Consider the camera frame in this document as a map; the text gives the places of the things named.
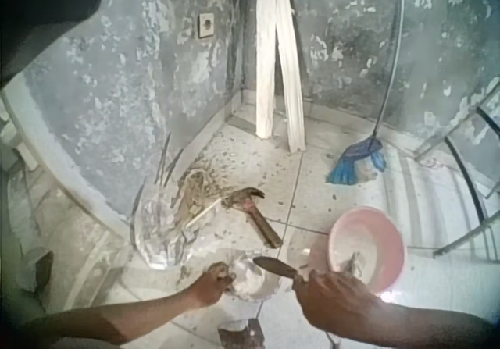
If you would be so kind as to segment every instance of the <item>wall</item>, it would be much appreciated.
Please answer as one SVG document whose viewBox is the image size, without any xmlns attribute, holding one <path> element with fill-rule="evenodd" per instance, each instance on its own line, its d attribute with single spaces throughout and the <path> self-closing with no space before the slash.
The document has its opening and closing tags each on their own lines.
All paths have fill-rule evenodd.
<svg viewBox="0 0 500 349">
<path fill-rule="evenodd" d="M 216 20 L 202 41 L 201 12 Z M 239 14 L 239 0 L 102 0 L 25 71 L 50 131 L 111 208 L 130 214 L 168 133 L 172 158 L 240 90 Z"/>
<path fill-rule="evenodd" d="M 292 2 L 304 95 L 375 119 L 391 70 L 397 0 Z M 255 90 L 254 4 L 248 1 L 244 40 L 244 86 L 250 90 Z M 498 75 L 499 9 L 498 0 L 405 0 L 402 55 L 387 124 L 427 138 L 484 96 Z M 277 74 L 278 94 L 280 86 Z M 498 100 L 487 109 L 496 116 Z M 455 139 L 481 172 L 500 179 L 494 165 L 500 159 L 498 138 L 480 120 L 465 124 Z"/>
</svg>

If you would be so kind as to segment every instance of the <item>hammer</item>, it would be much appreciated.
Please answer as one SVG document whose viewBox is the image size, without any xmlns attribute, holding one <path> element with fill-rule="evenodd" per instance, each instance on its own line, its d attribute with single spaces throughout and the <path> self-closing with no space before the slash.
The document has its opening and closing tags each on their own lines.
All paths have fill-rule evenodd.
<svg viewBox="0 0 500 349">
<path fill-rule="evenodd" d="M 236 208 L 249 214 L 270 246 L 273 249 L 277 249 L 283 244 L 283 241 L 278 236 L 278 233 L 269 225 L 264 215 L 260 213 L 257 206 L 255 206 L 255 202 L 252 200 L 252 196 L 254 195 L 261 198 L 265 197 L 264 193 L 259 189 L 246 187 L 230 194 L 222 200 L 222 203 L 226 207 Z"/>
</svg>

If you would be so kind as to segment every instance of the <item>hammer handle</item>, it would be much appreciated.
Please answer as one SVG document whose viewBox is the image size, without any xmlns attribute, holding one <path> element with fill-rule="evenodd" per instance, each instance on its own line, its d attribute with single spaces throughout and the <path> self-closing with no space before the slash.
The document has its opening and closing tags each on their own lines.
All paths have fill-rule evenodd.
<svg viewBox="0 0 500 349">
<path fill-rule="evenodd" d="M 266 238 L 270 246 L 273 249 L 278 249 L 283 244 L 283 241 L 273 227 L 267 222 L 264 215 L 260 213 L 259 209 L 254 206 L 252 209 L 248 210 L 247 213 L 260 229 L 260 232 L 264 235 L 264 238 Z"/>
</svg>

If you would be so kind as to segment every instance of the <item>baseboard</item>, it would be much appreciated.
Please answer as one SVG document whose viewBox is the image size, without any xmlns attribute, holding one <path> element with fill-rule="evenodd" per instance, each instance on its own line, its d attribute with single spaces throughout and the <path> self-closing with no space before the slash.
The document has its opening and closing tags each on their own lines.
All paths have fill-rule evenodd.
<svg viewBox="0 0 500 349">
<path fill-rule="evenodd" d="M 280 114 L 285 114 L 286 110 L 284 107 L 283 96 L 276 95 L 275 99 L 275 111 Z M 255 91 L 244 90 L 243 102 L 255 105 Z M 371 119 L 364 119 L 340 109 L 331 109 L 325 105 L 317 105 L 312 103 L 310 98 L 304 98 L 304 116 L 309 117 L 310 119 L 324 121 L 325 123 L 330 123 L 361 134 L 370 134 L 375 126 L 375 122 Z M 426 142 L 426 140 L 418 138 L 413 134 L 401 132 L 387 125 L 382 125 L 378 136 L 382 141 L 392 144 L 411 157 L 414 157 L 415 151 Z M 441 164 L 459 172 L 455 159 L 447 152 L 434 150 L 429 157 L 436 158 L 436 160 L 438 160 Z M 479 172 L 472 164 L 466 163 L 466 167 L 471 178 L 477 184 L 478 190 L 483 195 L 486 195 L 493 188 L 495 182 L 483 173 Z"/>
<path fill-rule="evenodd" d="M 38 163 L 56 180 L 59 187 L 86 213 L 130 242 L 130 226 L 125 215 L 119 214 L 106 202 L 105 197 L 80 174 L 74 160 L 66 153 L 54 134 L 47 127 L 41 111 L 31 96 L 23 73 L 15 76 L 0 92 L 5 107 L 16 129 Z M 225 119 L 241 104 L 241 92 L 218 111 L 195 139 L 185 148 L 173 177 L 179 179 L 209 143 Z"/>
</svg>

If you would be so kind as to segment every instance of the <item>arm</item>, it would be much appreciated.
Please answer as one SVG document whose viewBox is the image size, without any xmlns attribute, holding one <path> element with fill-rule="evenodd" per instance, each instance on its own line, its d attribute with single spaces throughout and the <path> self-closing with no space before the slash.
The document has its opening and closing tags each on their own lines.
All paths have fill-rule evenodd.
<svg viewBox="0 0 500 349">
<path fill-rule="evenodd" d="M 27 334 L 49 343 L 60 337 L 86 337 L 125 344 L 178 315 L 215 304 L 231 282 L 227 266 L 216 263 L 189 288 L 173 296 L 49 315 L 28 323 Z"/>
<path fill-rule="evenodd" d="M 305 317 L 317 328 L 388 347 L 477 347 L 493 326 L 476 316 L 387 304 L 344 274 L 294 281 Z"/>
</svg>

